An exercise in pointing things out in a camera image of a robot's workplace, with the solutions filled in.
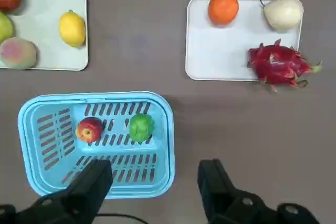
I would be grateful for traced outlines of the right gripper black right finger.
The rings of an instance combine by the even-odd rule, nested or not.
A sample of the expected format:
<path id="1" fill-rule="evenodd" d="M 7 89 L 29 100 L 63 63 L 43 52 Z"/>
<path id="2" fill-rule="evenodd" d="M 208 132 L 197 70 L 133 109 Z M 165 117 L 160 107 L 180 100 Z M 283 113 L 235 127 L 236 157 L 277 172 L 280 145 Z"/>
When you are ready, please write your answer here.
<path id="1" fill-rule="evenodd" d="M 301 205 L 282 203 L 273 210 L 258 195 L 237 189 L 218 159 L 200 161 L 197 183 L 208 223 L 318 223 Z"/>

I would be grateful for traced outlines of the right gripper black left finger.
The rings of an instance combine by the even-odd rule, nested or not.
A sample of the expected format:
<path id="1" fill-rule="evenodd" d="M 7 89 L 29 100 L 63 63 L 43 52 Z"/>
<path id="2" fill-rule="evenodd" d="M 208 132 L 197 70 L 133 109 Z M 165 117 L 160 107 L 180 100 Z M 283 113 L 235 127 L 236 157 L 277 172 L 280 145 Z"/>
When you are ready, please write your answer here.
<path id="1" fill-rule="evenodd" d="M 92 223 L 113 182 L 108 160 L 92 160 L 70 183 L 16 211 L 1 205 L 1 223 Z"/>

